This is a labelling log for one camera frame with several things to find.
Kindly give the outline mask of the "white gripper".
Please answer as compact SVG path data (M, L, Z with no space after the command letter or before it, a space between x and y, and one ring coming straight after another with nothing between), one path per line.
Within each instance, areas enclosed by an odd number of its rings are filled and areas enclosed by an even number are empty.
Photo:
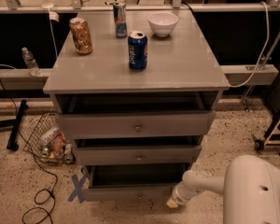
M177 184L172 192L166 205L170 208L177 208L178 206L184 206L191 198L203 193L202 189L188 188L183 182Z

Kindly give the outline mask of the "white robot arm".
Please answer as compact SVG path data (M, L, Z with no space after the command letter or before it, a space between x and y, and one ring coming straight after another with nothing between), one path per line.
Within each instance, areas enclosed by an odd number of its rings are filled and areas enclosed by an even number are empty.
M223 224L280 224L280 169L259 157L235 158L223 176L186 171L167 205L185 205L206 190L223 197Z

